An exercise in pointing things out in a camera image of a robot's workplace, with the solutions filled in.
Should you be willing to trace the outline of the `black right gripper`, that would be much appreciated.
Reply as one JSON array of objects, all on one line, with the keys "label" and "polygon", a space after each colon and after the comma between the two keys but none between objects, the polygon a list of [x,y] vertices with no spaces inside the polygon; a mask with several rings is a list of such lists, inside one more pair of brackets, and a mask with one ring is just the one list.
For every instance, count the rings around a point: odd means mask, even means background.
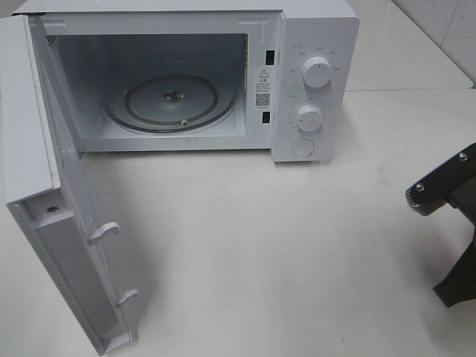
[{"label": "black right gripper", "polygon": [[[475,194],[458,193],[455,201],[457,209],[475,226]],[[475,231],[463,255],[433,290],[447,308],[475,299]]]}]

